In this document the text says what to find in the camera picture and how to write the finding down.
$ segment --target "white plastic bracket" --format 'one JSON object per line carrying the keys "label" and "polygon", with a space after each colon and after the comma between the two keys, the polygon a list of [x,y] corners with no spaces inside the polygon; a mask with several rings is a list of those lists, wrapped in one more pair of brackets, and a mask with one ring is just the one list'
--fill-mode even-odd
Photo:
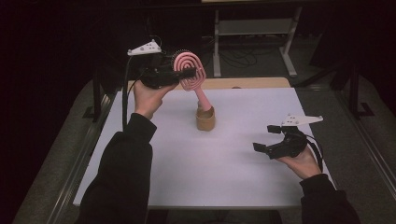
{"label": "white plastic bracket", "polygon": [[309,117],[309,116],[295,116],[288,115],[285,120],[282,121],[282,126],[298,126],[302,124],[309,124],[323,121],[323,117]]}
{"label": "white plastic bracket", "polygon": [[141,54],[160,53],[161,51],[162,51],[161,47],[158,46],[155,40],[151,40],[151,42],[148,42],[147,44],[142,45],[141,47],[135,49],[128,49],[128,55],[133,56],[133,55],[141,55]]}

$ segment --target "white tabletop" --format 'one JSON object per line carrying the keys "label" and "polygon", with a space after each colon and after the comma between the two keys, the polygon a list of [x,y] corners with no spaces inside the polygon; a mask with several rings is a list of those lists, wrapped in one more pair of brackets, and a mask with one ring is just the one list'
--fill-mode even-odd
{"label": "white tabletop", "polygon": [[[300,206],[303,192],[285,164],[256,152],[253,142],[272,145],[283,134],[268,133],[288,115],[304,115],[293,88],[205,90],[216,110],[216,127],[195,125],[194,91],[174,90],[163,99],[152,122],[153,162],[149,208],[255,208]],[[129,98],[129,114],[134,110]],[[114,101],[102,134],[81,181],[75,205],[97,174],[99,161],[113,134],[121,130],[121,94]],[[312,135],[309,125],[299,129]],[[328,174],[326,164],[324,173]]]}

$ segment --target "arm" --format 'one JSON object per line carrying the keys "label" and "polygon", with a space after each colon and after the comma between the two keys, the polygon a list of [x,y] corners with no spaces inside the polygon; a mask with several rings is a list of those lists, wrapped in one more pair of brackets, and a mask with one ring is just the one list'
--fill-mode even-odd
{"label": "arm", "polygon": [[145,223],[149,201],[152,147],[150,121],[162,98],[175,86],[152,90],[134,86],[134,113],[123,132],[114,134],[79,208],[80,223]]}
{"label": "arm", "polygon": [[289,166],[303,181],[301,199],[303,223],[361,223],[344,191],[335,190],[329,177],[322,174],[309,147],[295,158],[277,159]]}

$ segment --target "forearm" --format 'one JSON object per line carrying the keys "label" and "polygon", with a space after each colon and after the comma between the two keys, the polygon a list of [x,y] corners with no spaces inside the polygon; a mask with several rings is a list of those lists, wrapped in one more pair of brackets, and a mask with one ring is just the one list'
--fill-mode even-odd
{"label": "forearm", "polygon": [[335,190],[327,175],[315,175],[301,182],[303,223],[360,223],[344,191]]}
{"label": "forearm", "polygon": [[132,114],[126,130],[113,136],[84,194],[78,223],[144,223],[152,160],[149,141],[155,129],[148,119]]}

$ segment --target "dark background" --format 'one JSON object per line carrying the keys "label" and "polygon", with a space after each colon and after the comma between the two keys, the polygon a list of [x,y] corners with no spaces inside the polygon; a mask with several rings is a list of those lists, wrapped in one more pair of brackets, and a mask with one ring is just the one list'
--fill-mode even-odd
{"label": "dark background", "polygon": [[[148,26],[146,13],[80,10],[146,3],[1,1],[1,223],[12,222],[74,100],[96,71],[105,91],[114,92],[126,50],[149,42],[150,33],[160,35],[169,49],[199,54],[201,35],[213,31],[207,11],[157,11]],[[323,34],[312,64],[325,68],[347,55],[396,114],[394,8],[386,1],[307,7],[297,33]]]}

